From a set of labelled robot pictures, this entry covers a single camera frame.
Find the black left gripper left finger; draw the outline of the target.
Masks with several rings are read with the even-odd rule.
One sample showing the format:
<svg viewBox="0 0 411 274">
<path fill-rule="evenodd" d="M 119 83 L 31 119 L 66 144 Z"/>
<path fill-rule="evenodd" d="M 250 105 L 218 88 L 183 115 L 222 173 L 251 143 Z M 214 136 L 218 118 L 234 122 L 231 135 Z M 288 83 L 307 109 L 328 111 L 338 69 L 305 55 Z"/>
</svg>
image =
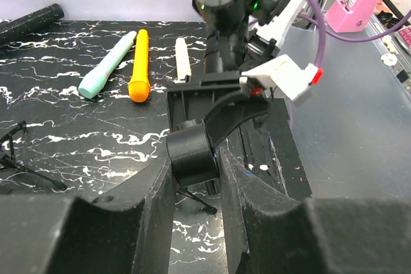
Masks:
<svg viewBox="0 0 411 274">
<path fill-rule="evenodd" d="M 159 158 L 90 202 L 68 194 L 1 197 L 2 273 L 166 273 L 175 201 Z"/>
</svg>

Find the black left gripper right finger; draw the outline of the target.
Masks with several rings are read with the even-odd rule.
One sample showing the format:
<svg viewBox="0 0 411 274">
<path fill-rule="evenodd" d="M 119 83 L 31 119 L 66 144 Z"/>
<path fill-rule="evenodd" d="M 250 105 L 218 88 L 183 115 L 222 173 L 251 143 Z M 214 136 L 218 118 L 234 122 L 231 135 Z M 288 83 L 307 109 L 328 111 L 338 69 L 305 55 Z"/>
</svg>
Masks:
<svg viewBox="0 0 411 274">
<path fill-rule="evenodd" d="M 220 150 L 229 273 L 409 273 L 410 201 L 297 201 Z"/>
</svg>

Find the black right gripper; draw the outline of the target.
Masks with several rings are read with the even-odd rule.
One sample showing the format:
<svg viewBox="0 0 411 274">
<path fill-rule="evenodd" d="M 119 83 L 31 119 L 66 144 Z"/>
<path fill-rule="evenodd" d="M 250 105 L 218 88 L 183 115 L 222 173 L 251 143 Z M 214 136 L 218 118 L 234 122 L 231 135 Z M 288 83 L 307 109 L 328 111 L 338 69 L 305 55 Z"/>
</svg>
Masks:
<svg viewBox="0 0 411 274">
<path fill-rule="evenodd" d="M 231 133 L 257 117 L 257 79 L 240 71 L 188 76 L 166 89 L 170 132 Z"/>
</svg>

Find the beige microphone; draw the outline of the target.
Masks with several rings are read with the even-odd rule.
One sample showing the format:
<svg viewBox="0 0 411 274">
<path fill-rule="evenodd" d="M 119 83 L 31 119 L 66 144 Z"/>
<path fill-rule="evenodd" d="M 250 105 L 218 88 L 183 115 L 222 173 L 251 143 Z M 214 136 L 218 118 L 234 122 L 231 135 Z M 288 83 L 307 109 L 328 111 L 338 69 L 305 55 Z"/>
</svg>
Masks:
<svg viewBox="0 0 411 274">
<path fill-rule="evenodd" d="M 187 76 L 191 76 L 191 66 L 188 55 L 188 47 L 183 37 L 176 39 L 175 60 L 177 69 L 177 81 L 183 82 Z"/>
</svg>

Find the orange microphone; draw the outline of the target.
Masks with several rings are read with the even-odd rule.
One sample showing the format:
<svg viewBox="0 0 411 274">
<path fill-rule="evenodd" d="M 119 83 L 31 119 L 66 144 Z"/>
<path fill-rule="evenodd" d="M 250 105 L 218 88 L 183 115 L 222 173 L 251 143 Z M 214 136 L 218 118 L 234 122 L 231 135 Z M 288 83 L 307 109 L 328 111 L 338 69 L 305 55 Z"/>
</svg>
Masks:
<svg viewBox="0 0 411 274">
<path fill-rule="evenodd" d="M 136 49 L 132 76 L 128 83 L 128 95 L 135 103 L 145 102 L 150 93 L 148 79 L 149 36 L 148 31 L 139 30 L 136 38 Z"/>
</svg>

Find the mint green microphone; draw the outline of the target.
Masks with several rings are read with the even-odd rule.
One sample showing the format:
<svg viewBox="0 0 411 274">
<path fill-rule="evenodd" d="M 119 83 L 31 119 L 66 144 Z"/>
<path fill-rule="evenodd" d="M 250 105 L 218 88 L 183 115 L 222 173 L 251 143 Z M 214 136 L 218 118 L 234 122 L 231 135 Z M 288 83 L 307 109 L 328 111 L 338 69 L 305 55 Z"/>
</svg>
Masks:
<svg viewBox="0 0 411 274">
<path fill-rule="evenodd" d="M 84 76 L 78 86 L 78 92 L 83 97 L 92 99 L 104 88 L 113 70 L 134 45 L 136 36 L 136 31 L 128 32 L 107 53 L 103 60 Z"/>
</svg>

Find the black tripod microphone stand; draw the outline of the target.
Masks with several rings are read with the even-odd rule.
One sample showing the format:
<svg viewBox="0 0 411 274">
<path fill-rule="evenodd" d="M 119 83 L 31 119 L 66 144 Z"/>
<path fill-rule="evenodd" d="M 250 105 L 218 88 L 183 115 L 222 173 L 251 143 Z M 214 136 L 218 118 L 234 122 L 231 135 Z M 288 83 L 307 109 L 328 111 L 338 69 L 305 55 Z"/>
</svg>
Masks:
<svg viewBox="0 0 411 274">
<path fill-rule="evenodd" d="M 21 164 L 18 161 L 16 161 L 13 137 L 15 134 L 19 133 L 20 131 L 22 131 L 23 134 L 27 132 L 26 121 L 21 121 L 17 123 L 16 126 L 14 126 L 11 130 L 9 130 L 5 135 L 1 136 L 1 171 L 8 171 L 11 169 L 16 169 L 24 173 L 29 173 L 29 174 L 38 176 L 45 181 L 50 182 L 59 191 L 65 191 L 67 189 L 67 185 L 64 184 L 63 182 L 54 180 L 46 175 L 42 175 L 39 172 L 33 170 L 32 168 L 26 167 L 24 164 Z M 9 154 L 7 154 L 6 150 L 3 149 L 3 143 L 6 141 L 8 141 L 9 147 L 10 147 Z"/>
</svg>

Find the black silver-head microphone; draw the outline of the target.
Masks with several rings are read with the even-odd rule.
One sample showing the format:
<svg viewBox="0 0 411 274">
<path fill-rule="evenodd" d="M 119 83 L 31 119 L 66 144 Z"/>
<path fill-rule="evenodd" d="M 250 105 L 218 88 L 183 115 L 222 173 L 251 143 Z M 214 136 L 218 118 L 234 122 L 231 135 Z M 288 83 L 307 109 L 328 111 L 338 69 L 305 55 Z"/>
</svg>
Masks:
<svg viewBox="0 0 411 274">
<path fill-rule="evenodd" d="M 59 4 L 51 4 L 40 10 L 1 24 L 1 45 L 22 39 L 26 35 L 48 27 L 65 16 Z"/>
</svg>

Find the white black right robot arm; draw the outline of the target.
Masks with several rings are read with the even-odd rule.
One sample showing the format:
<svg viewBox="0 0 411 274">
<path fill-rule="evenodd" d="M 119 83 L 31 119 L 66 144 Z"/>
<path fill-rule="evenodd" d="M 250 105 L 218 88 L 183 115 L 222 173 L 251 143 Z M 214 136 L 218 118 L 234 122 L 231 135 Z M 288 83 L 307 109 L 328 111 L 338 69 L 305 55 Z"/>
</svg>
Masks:
<svg viewBox="0 0 411 274">
<path fill-rule="evenodd" d="M 319 45 L 300 68 L 280 55 L 293 20 L 305 3 L 315 12 Z M 171 132 L 201 126 L 227 128 L 234 108 L 262 102 L 265 89 L 302 103 L 319 82 L 328 27 L 317 0 L 192 0 L 207 26 L 202 74 L 185 75 L 167 89 Z"/>
</svg>

